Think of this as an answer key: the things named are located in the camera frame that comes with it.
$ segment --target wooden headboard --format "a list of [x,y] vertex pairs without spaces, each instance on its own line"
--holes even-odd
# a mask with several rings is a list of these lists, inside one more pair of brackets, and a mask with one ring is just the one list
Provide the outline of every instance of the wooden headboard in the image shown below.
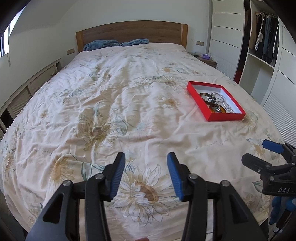
[[149,39],[152,43],[174,43],[187,46],[188,25],[164,21],[140,20],[109,23],[76,33],[78,52],[94,40],[112,40],[120,43],[134,39]]

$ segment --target metal screw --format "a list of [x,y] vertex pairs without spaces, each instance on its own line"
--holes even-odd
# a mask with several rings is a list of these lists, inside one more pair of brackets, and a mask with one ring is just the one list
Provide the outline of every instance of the metal screw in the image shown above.
[[65,187],[70,186],[70,184],[71,184],[70,180],[66,180],[63,182],[63,186],[65,186]]
[[221,184],[222,184],[222,186],[224,186],[224,187],[228,187],[228,186],[230,185],[230,182],[227,181],[227,180],[223,180],[223,181],[221,182]]
[[189,178],[190,179],[197,179],[198,178],[198,175],[196,175],[195,173],[190,173],[189,174]]
[[103,179],[104,178],[104,174],[102,174],[102,173],[98,173],[96,176],[95,176],[95,179],[97,179],[97,180],[101,180],[101,179]]

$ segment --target folded blue blanket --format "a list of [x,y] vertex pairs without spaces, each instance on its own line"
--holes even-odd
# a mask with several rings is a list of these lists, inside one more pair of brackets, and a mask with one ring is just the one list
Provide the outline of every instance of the folded blue blanket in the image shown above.
[[101,49],[111,46],[119,46],[120,43],[117,40],[95,40],[89,44],[86,44],[83,51],[92,51],[95,49]]
[[138,44],[148,44],[149,40],[148,39],[135,39],[130,42],[122,43],[120,46],[133,46],[133,45],[138,45]]

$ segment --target bed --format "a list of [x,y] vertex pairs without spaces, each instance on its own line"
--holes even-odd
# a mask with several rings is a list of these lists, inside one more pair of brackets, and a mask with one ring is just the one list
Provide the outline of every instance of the bed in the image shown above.
[[[241,157],[249,152],[283,164],[280,155],[262,147],[264,139],[281,142],[282,137],[249,94],[186,52],[187,29],[179,23],[133,21],[76,33],[80,52],[95,39],[145,37],[151,43],[79,53],[7,129],[0,143],[0,188],[27,231],[64,180],[87,180],[119,151],[126,155],[125,171],[117,196],[105,206],[112,240],[181,238],[188,203],[178,200],[168,175],[171,151],[205,180],[229,180],[259,224],[268,217],[271,197],[261,193],[259,175],[243,167]],[[206,122],[186,91],[189,80],[224,86],[245,118]],[[207,240],[213,232],[211,205]],[[84,240],[82,209],[80,215]]]

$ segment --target jewelry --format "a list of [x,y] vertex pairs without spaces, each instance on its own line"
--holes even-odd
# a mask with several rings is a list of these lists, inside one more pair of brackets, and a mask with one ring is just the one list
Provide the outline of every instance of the jewelry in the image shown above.
[[202,93],[200,93],[200,97],[202,97],[204,102],[208,105],[216,103],[216,98],[213,95],[210,95],[208,93],[202,92]]
[[220,106],[218,104],[211,104],[210,105],[210,110],[212,112],[216,112],[216,113],[226,113],[226,110],[222,106]]
[[229,113],[234,113],[233,109],[226,102],[225,97],[217,92],[213,92],[212,96],[216,98],[217,103],[221,103]]

